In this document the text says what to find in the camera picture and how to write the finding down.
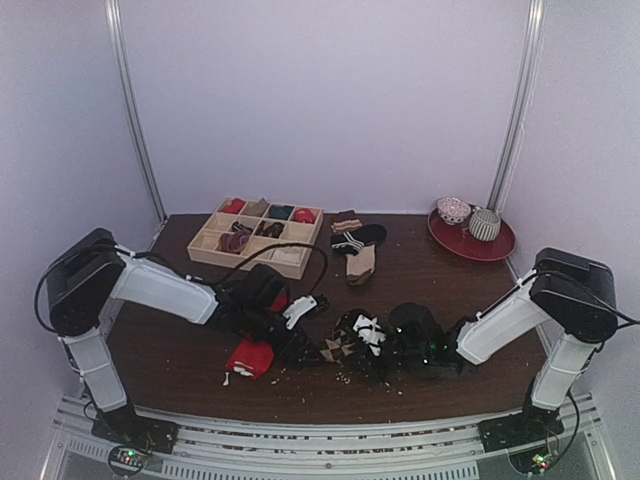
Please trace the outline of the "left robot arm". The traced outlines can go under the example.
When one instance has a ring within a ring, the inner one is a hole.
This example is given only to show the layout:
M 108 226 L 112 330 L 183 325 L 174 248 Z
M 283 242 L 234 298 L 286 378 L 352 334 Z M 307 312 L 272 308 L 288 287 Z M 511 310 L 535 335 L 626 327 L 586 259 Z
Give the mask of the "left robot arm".
M 158 254 L 131 251 L 110 231 L 97 228 L 41 275 L 33 307 L 46 305 L 48 312 L 36 312 L 36 320 L 62 341 L 97 409 L 106 412 L 106 429 L 121 443 L 137 442 L 144 424 L 126 408 L 129 396 L 99 331 L 99 315 L 110 299 L 264 342 L 276 359 L 292 367 L 323 362 L 300 324 L 321 309 L 323 297 L 308 293 L 294 299 L 284 277 L 256 254 L 240 264 L 250 268 L 242 279 L 230 271 L 208 282 L 179 271 Z

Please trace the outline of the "brown beige argyle sock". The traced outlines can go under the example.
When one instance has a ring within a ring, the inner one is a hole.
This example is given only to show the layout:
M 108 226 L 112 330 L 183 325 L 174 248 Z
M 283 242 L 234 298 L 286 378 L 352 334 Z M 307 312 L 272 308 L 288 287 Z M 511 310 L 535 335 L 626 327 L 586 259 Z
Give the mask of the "brown beige argyle sock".
M 326 361 L 349 365 L 349 356 L 354 353 L 355 343 L 359 340 L 352 327 L 360 314 L 375 317 L 363 309 L 352 309 L 343 314 L 333 327 L 331 335 L 321 345 L 320 353 Z

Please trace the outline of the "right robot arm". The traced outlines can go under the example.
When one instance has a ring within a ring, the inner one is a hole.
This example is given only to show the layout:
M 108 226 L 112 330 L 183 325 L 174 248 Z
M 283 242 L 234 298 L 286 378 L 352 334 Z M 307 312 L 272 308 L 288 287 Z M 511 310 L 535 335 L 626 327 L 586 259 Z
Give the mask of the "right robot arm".
M 563 331 L 535 375 L 528 407 L 513 419 L 519 440 L 535 440 L 551 424 L 597 348 L 618 328 L 612 270 L 605 264 L 551 247 L 499 300 L 443 329 L 431 312 L 405 303 L 387 326 L 365 313 L 347 322 L 357 358 L 379 379 L 401 365 L 426 379 L 459 379 L 538 325 L 553 321 Z

